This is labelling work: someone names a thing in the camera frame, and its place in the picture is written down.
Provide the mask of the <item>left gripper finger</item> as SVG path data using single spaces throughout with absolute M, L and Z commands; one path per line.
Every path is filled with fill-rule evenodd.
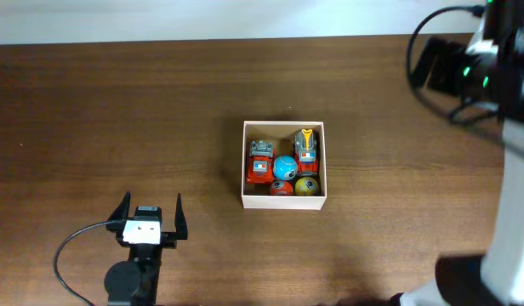
M 175 240 L 187 240 L 188 239 L 188 226 L 182 207 L 182 198 L 181 194 L 177 195 L 176 199 L 176 208 L 174 216 L 174 226 L 175 226 Z
M 128 220 L 131 194 L 127 191 L 120 204 L 107 219 L 105 228 L 110 232 L 122 232 L 126 221 Z

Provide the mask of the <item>red toy fire truck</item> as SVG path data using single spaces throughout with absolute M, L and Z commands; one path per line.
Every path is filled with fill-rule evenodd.
M 274 180 L 274 146 L 264 140 L 253 140 L 249 146 L 247 184 L 270 184 Z

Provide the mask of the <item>white cardboard box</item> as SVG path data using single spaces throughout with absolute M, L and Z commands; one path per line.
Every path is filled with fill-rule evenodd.
M 319 170 L 316 181 L 318 195 L 270 195 L 268 184 L 248 184 L 248 155 L 252 141 L 263 140 L 274 146 L 277 156 L 292 155 L 295 134 L 301 129 L 312 129 L 317 138 Z M 242 148 L 242 204 L 248 209 L 321 210 L 328 196 L 325 128 L 323 122 L 245 121 Z

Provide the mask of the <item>red toy truck yellow ladder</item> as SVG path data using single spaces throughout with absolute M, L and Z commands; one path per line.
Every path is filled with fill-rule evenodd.
M 298 165 L 298 176 L 314 177 L 318 174 L 317 140 L 312 129 L 301 129 L 295 134 L 293 158 Z

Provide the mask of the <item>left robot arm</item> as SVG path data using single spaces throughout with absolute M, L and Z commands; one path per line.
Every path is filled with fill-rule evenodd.
M 126 193 L 105 228 L 128 249 L 128 259 L 113 264 L 105 274 L 109 305 L 155 305 L 162 251 L 188 239 L 181 195 L 177 195 L 172 232 L 162 230 L 162 209 L 139 206 L 130 217 L 131 194 Z

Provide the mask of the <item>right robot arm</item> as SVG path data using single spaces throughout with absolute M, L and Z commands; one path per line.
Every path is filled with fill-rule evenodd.
M 481 22 L 470 41 L 431 37 L 405 71 L 422 106 L 503 151 L 493 238 L 484 253 L 439 257 L 433 279 L 393 305 L 524 305 L 524 0 L 463 11 Z

